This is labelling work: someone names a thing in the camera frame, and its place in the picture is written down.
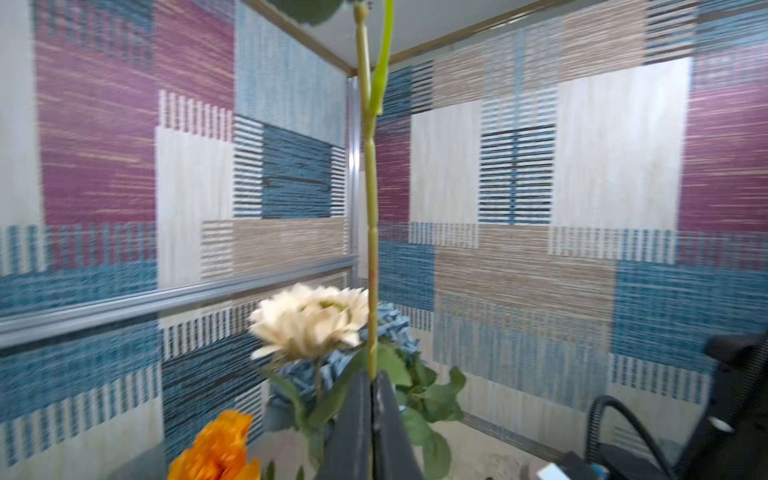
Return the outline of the orange marigold flower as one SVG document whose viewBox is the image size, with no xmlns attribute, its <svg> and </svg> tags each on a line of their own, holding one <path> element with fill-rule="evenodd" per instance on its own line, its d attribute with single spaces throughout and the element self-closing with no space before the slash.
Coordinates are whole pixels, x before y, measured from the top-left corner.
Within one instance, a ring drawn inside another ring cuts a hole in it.
<svg viewBox="0 0 768 480">
<path fill-rule="evenodd" d="M 247 461 L 246 443 L 253 416 L 225 410 L 196 436 L 191 448 L 171 464 L 168 480 L 259 480 L 258 460 Z"/>
</svg>

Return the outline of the cream sunflower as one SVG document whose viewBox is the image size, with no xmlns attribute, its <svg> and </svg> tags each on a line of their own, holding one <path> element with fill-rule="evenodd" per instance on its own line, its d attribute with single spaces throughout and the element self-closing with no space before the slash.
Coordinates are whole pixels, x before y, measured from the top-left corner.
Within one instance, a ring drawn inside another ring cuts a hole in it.
<svg viewBox="0 0 768 480">
<path fill-rule="evenodd" d="M 360 346 L 369 313 L 366 289 L 296 284 L 261 301 L 249 315 L 248 331 L 262 342 L 251 359 L 269 357 L 264 375 L 296 403 L 301 400 L 298 388 L 278 375 L 277 368 L 297 361 L 314 364 L 335 351 Z"/>
</svg>

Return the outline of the dark blue rose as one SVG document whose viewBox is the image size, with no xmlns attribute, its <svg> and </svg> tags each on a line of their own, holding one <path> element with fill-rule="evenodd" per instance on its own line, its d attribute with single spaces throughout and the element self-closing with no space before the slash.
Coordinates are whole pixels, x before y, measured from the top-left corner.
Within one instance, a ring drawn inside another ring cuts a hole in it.
<svg viewBox="0 0 768 480">
<path fill-rule="evenodd" d="M 358 84 L 361 106 L 361 130 L 364 138 L 367 240 L 368 240 L 368 293 L 369 318 L 367 339 L 367 370 L 374 379 L 381 366 L 378 353 L 378 301 L 379 301 L 379 199 L 375 127 L 383 113 L 383 101 L 388 83 L 391 46 L 394 38 L 395 2 L 383 2 L 384 20 L 379 57 L 371 64 L 367 18 L 372 8 L 369 1 L 352 1 L 356 51 L 358 56 Z"/>
</svg>

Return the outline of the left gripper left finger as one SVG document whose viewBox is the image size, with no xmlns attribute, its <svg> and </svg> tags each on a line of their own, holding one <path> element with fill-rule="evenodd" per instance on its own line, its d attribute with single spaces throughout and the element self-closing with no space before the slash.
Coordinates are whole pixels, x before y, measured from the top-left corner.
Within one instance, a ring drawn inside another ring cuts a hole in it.
<svg viewBox="0 0 768 480">
<path fill-rule="evenodd" d="M 347 384 L 344 403 L 316 480 L 372 478 L 372 405 L 369 375 L 356 373 Z"/>
</svg>

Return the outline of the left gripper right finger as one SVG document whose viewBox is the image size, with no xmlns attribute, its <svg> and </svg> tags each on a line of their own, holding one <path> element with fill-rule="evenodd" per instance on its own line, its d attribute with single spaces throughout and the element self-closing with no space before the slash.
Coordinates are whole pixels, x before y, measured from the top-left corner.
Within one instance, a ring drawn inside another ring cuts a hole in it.
<svg viewBox="0 0 768 480">
<path fill-rule="evenodd" d="M 422 480 L 410 439 L 388 374 L 381 371 L 373 383 L 373 478 Z"/>
</svg>

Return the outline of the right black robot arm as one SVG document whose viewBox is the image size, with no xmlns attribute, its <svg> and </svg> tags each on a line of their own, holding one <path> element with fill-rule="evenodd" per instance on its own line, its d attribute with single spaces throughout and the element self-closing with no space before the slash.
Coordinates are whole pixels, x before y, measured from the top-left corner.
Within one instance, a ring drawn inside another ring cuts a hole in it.
<svg viewBox="0 0 768 480">
<path fill-rule="evenodd" d="M 767 477 L 767 334 L 710 338 L 705 410 L 678 458 L 680 479 Z"/>
</svg>

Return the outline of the light blue rose bunch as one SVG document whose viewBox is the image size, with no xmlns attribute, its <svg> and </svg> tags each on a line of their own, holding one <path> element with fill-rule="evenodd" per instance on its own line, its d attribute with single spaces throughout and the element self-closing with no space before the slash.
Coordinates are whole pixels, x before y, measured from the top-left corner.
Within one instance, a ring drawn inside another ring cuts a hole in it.
<svg viewBox="0 0 768 480">
<path fill-rule="evenodd" d="M 438 382 L 437 372 L 422 358 L 416 330 L 426 330 L 432 319 L 424 311 L 382 303 L 378 306 L 378 366 L 394 384 L 394 395 L 412 445 L 422 451 L 427 479 L 445 478 L 452 466 L 447 439 L 433 425 L 464 417 L 458 396 L 466 385 L 460 369 L 449 370 L 449 380 Z M 265 372 L 270 395 L 262 429 L 293 429 L 309 442 L 310 457 L 321 459 L 343 400 L 348 378 L 367 365 L 366 347 L 335 350 L 318 360 L 301 359 Z"/>
</svg>

